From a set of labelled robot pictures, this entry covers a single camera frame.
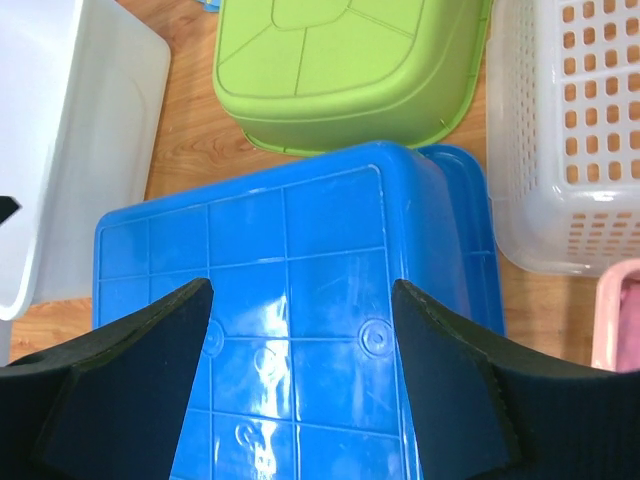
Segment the white plastic tub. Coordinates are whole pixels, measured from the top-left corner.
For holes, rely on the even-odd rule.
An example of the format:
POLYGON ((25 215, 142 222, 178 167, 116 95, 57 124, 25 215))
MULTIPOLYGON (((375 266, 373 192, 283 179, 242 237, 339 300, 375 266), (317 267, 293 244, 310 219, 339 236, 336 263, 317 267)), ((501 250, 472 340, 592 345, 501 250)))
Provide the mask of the white plastic tub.
POLYGON ((35 304, 91 294, 94 233, 142 201, 171 60, 115 1, 1 5, 1 349, 35 304))

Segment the pink towel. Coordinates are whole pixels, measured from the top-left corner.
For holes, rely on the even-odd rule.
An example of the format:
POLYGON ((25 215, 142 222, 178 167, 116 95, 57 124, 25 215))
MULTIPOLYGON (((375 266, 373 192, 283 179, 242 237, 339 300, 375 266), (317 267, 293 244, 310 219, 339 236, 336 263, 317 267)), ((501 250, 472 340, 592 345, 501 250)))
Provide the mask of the pink towel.
POLYGON ((618 325, 617 370, 639 369, 639 284, 623 292, 618 325))

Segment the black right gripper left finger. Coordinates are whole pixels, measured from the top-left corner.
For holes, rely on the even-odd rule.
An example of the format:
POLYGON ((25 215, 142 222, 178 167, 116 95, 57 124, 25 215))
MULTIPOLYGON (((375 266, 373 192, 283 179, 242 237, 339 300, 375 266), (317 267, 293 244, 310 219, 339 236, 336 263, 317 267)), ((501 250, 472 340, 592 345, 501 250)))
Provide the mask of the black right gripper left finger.
POLYGON ((196 278, 2 367, 2 478, 169 478, 212 302, 196 278))

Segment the white perforated plastic basket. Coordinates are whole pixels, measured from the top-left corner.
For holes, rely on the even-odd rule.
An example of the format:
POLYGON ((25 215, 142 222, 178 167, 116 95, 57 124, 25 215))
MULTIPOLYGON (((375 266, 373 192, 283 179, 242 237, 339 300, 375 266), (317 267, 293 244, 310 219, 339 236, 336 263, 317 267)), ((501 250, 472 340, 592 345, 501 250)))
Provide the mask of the white perforated plastic basket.
POLYGON ((498 1, 486 48, 497 245, 598 276, 639 254, 639 5, 498 1))

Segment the pink perforated basket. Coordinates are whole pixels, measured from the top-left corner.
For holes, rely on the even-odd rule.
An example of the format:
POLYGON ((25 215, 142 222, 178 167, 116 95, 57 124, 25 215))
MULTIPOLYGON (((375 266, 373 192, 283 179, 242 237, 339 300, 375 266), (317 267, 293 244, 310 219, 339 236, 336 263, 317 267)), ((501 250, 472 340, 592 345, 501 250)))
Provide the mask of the pink perforated basket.
POLYGON ((591 365, 617 370, 618 325, 621 297, 630 284, 639 284, 639 259, 619 262, 599 279, 596 289, 591 365))

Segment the blue plastic bin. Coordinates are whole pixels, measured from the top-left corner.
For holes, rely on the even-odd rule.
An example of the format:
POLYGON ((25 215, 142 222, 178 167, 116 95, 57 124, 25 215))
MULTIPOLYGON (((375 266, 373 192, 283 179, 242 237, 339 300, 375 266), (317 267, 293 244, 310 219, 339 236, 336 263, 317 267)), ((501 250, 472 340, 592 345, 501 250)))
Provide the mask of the blue plastic bin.
POLYGON ((374 142, 106 214, 93 324, 214 289, 175 479, 418 479, 391 291, 505 320, 482 168, 374 142))

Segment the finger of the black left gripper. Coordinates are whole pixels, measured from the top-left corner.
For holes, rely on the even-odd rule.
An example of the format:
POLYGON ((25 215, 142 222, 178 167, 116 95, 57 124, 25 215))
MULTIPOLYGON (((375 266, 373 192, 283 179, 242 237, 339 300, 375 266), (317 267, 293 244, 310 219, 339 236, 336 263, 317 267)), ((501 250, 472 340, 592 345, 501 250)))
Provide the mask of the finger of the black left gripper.
POLYGON ((11 196, 0 197, 0 224, 6 222, 21 209, 20 203, 11 196))

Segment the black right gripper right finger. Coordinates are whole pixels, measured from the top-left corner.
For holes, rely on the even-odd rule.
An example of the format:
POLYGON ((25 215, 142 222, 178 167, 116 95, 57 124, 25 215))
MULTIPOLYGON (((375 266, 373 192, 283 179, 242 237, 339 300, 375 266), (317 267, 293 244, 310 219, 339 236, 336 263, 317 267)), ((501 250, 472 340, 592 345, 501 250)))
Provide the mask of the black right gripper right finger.
POLYGON ((406 280, 392 308, 425 478, 638 477, 637 372, 532 350, 406 280))

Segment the green plastic basin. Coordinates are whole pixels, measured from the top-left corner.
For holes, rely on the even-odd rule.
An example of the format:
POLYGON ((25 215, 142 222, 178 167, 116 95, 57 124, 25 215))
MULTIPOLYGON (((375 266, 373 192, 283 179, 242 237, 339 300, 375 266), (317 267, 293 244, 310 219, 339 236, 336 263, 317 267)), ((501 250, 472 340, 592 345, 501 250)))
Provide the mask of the green plastic basin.
POLYGON ((213 83, 255 146, 442 140, 477 85, 488 1, 225 1, 213 83))

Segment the blue printed cloth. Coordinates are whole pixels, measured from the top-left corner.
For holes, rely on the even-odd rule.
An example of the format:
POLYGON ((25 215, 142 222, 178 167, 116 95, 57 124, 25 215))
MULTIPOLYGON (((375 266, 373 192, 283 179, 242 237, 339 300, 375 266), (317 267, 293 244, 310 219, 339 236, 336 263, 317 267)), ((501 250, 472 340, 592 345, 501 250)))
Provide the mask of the blue printed cloth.
POLYGON ((199 0, 203 8, 207 12, 218 13, 221 6, 221 0, 199 0))

